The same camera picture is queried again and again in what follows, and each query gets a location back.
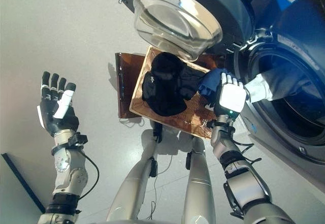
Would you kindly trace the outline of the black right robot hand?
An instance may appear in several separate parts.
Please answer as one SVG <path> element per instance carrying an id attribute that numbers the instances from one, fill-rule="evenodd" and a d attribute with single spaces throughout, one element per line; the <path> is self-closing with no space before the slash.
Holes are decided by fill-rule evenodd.
<path id="1" fill-rule="evenodd" d="M 213 103 L 205 105 L 205 109 L 213 111 L 216 117 L 228 116 L 235 121 L 242 112 L 248 95 L 244 85 L 231 74 L 221 72 Z"/>

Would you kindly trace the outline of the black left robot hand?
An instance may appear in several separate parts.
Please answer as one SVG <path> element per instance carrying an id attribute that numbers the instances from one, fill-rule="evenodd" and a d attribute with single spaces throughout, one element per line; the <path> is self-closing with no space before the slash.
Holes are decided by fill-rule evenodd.
<path id="1" fill-rule="evenodd" d="M 59 74 L 45 71 L 41 82 L 41 101 L 37 112 L 42 128 L 52 137 L 63 130 L 77 131 L 78 117 L 72 107 L 76 84 L 67 83 Z"/>

